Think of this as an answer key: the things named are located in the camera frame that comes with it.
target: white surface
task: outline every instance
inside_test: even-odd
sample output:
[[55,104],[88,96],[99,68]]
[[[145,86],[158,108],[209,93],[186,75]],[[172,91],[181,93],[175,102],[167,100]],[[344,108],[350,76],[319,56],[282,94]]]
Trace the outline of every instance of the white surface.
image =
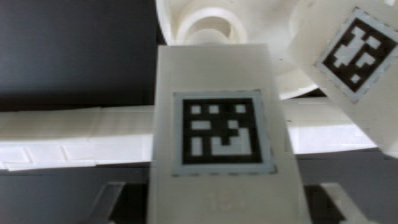
[[305,12],[305,22],[289,47],[289,53],[296,65],[310,75],[334,104],[341,107],[383,153],[398,157],[398,104],[394,103],[398,99],[396,59],[357,103],[351,103],[339,88],[326,80],[326,76],[312,66],[355,7],[360,7],[378,21],[398,30],[398,13],[382,1],[318,0],[310,10]]
[[319,185],[346,218],[341,224],[376,224],[376,222],[367,220],[339,184],[323,183]]
[[225,44],[229,40],[218,30],[202,29],[190,35],[186,42],[188,42],[188,45]]
[[294,154],[374,148],[364,132],[325,97],[282,101]]
[[0,169],[151,161],[152,106],[0,113]]
[[[268,44],[282,99],[302,95],[316,88],[307,75],[286,59],[286,48],[293,38],[289,24],[294,19],[289,15],[294,4],[296,0],[156,0],[159,27],[168,45],[197,44],[184,39],[190,32],[195,33],[200,29],[218,30],[229,44]],[[213,18],[223,19],[227,25]],[[204,19],[213,19],[213,23],[207,22],[197,27]]]
[[[310,223],[268,69],[261,45],[159,48],[149,224]],[[277,174],[172,177],[172,93],[252,89],[266,105]]]

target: black wall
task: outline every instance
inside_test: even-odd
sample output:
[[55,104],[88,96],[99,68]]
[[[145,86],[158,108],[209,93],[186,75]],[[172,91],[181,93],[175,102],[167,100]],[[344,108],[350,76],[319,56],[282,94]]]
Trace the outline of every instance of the black wall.
[[152,104],[152,0],[0,1],[0,111]]

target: white border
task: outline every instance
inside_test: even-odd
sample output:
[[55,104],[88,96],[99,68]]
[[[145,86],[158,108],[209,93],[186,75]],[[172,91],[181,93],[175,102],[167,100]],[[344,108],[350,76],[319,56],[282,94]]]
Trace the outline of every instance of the white border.
[[346,29],[351,25],[351,22],[355,19],[360,19],[362,22],[373,27],[373,29],[394,40],[394,42],[398,43],[398,32],[371,18],[371,16],[366,14],[366,12],[355,8],[353,10],[353,14],[341,26],[341,29],[339,29],[339,33],[332,39],[332,42],[328,43],[328,46],[326,46],[326,50],[321,54],[321,57],[316,61],[316,68],[319,69],[319,71],[323,72],[323,74],[326,75],[330,81],[334,82],[334,85],[337,86],[339,90],[342,91],[344,95],[348,96],[350,98],[350,101],[353,103],[357,103],[357,101],[360,100],[369,88],[371,88],[371,85],[374,84],[378,78],[382,77],[383,73],[385,73],[385,70],[389,68],[389,65],[390,65],[390,62],[392,62],[392,59],[394,57],[398,57],[398,46],[394,47],[392,49],[392,52],[382,62],[382,64],[378,65],[378,68],[373,72],[373,74],[369,75],[369,78],[357,90],[357,92],[351,91],[351,89],[348,88],[346,84],[342,83],[342,81],[339,80],[337,76],[334,75],[332,71],[328,70],[328,68],[325,67],[323,65],[323,61],[325,61],[325,58],[330,54],[330,51],[334,49],[334,46],[341,40],[341,37],[346,33]]
[[[218,164],[218,165],[183,165],[183,146],[181,146],[181,134],[183,134],[183,100],[184,99],[236,99],[252,98],[255,124],[257,124],[257,137],[259,137],[259,150],[262,163],[252,164]],[[270,173],[273,172],[273,160],[270,152],[270,140],[264,129],[264,110],[261,102],[261,92],[255,91],[234,91],[234,92],[179,92],[174,93],[174,175],[188,174],[248,174],[248,173]]]

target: white plastic panel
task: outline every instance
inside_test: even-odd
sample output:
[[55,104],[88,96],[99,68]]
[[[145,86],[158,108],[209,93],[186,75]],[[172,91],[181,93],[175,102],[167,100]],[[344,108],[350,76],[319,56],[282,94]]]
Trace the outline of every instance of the white plastic panel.
[[[396,32],[398,13],[394,8],[383,4],[383,1],[318,0],[305,12],[300,31],[289,46],[289,55],[300,69],[310,75],[310,79],[335,106],[342,109],[383,153],[398,157],[398,126],[394,125],[398,123],[398,104],[394,103],[398,99],[396,57],[389,62],[389,66],[380,70],[382,74],[376,75],[378,79],[371,81],[373,84],[367,86],[364,85],[367,91],[357,98],[357,101],[351,100],[344,91],[341,91],[342,87],[335,85],[335,80],[314,67],[334,37],[341,32],[342,24],[351,18],[355,8],[360,8],[369,17],[383,24],[378,28],[385,29],[383,27],[389,27],[389,30]],[[346,79],[348,81],[351,79],[355,82],[355,76],[346,77]]]
[[[310,223],[273,88],[262,45],[159,48],[149,224]],[[261,91],[277,172],[175,177],[174,93],[252,90]]]

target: dark background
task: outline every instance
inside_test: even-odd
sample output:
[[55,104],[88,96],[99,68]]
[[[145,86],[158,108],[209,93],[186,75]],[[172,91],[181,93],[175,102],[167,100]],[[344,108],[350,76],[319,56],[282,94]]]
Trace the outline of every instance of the dark background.
[[[0,111],[151,105],[158,44],[154,0],[1,0]],[[337,182],[394,224],[396,159],[373,149],[298,156],[298,166],[303,183]],[[145,183],[147,167],[0,171],[0,223],[81,224],[110,181]]]
[[154,0],[0,1],[0,110],[152,104]]

